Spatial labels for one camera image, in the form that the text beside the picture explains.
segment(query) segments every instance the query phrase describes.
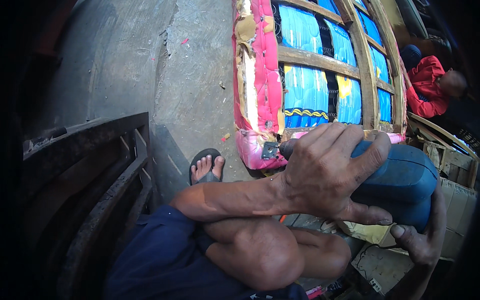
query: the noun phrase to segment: fingernail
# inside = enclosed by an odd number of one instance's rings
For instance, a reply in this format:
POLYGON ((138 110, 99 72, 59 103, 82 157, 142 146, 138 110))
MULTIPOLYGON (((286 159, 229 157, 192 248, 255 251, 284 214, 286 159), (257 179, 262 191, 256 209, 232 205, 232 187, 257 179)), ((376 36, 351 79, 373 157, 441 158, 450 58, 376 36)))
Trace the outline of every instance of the fingernail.
POLYGON ((378 221, 377 225, 390 225, 391 223, 392 221, 390 220, 382 220, 382 221, 378 221))
POLYGON ((399 225, 393 225, 392 228, 390 228, 390 233, 396 239, 400 238, 404 232, 405 232, 405 228, 399 225))

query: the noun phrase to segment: foot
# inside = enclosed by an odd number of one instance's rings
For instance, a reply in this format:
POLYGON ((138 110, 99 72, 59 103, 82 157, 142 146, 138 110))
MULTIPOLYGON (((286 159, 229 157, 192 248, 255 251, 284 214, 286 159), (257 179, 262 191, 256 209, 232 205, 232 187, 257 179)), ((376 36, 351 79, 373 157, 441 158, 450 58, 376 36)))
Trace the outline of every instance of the foot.
MULTIPOLYGON (((223 164, 225 163, 225 159, 222 156, 217 156, 215 158, 215 165, 213 167, 213 175, 220 179, 222 176, 222 168, 223 164)), ((212 156, 207 155, 206 157, 202 157, 201 160, 197 160, 196 166, 191 166, 192 169, 192 184, 196 184, 197 181, 202 178, 203 175, 210 171, 212 167, 212 156)))

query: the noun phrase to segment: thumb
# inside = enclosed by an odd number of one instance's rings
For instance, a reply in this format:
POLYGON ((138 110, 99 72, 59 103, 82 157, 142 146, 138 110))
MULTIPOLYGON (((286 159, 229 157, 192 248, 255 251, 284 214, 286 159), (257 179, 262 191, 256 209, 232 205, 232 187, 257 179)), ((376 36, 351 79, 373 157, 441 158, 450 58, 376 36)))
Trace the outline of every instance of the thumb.
POLYGON ((378 206, 368 206, 353 202, 349 199, 348 206, 338 215, 343 221, 350 221, 363 225, 390 225, 392 215, 378 206))
POLYGON ((422 238, 413 226, 393 225, 390 233, 395 238, 397 245, 404 250, 414 251, 422 244, 422 238))

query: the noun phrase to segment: red jacket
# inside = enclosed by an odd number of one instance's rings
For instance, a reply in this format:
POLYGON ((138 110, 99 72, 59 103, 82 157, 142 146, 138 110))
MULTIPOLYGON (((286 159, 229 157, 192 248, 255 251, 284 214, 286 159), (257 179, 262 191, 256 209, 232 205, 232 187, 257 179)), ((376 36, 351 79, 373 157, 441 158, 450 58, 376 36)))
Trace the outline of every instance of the red jacket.
POLYGON ((435 79, 445 71, 435 56, 427 56, 420 60, 416 68, 408 72, 412 87, 407 90, 407 102, 412 112, 424 118, 444 114, 450 100, 440 89, 435 79), (424 95, 427 101, 419 99, 417 93, 424 95))

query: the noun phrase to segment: dark blue shorts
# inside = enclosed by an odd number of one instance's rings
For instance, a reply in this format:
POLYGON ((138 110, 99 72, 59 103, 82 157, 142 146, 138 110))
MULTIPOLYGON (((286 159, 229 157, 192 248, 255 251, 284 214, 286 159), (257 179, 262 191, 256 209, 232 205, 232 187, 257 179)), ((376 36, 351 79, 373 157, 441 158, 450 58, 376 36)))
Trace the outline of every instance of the dark blue shorts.
POLYGON ((205 256, 215 241, 198 225, 169 205, 159 207, 115 262, 105 298, 308 299, 295 283, 259 292, 225 274, 205 256))

